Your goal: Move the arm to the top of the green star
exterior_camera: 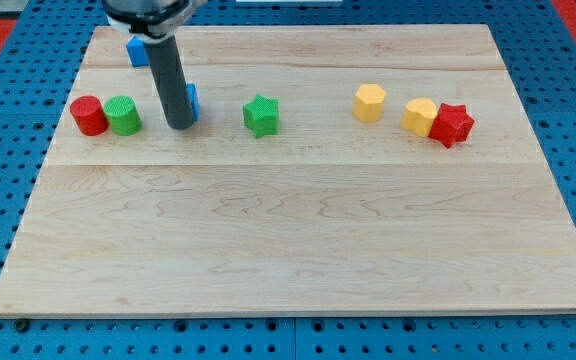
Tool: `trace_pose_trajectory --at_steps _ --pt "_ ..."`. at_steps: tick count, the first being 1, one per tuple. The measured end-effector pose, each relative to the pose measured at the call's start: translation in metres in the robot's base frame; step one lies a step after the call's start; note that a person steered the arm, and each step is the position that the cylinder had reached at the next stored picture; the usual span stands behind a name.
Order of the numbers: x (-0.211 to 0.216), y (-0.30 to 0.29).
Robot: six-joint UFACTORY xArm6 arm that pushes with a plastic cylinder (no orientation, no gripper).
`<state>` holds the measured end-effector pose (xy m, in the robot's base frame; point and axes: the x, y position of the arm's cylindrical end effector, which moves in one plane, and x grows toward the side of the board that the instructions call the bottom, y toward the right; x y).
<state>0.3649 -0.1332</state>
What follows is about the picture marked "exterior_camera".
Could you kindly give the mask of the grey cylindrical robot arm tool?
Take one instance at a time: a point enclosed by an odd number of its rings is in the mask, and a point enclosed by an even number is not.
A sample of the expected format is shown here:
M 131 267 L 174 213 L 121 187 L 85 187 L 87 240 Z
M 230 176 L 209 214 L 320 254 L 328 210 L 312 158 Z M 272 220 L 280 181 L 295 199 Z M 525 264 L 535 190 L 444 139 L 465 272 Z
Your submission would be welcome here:
M 175 36 L 145 42 L 144 48 L 168 126 L 174 130 L 190 128 L 195 115 Z

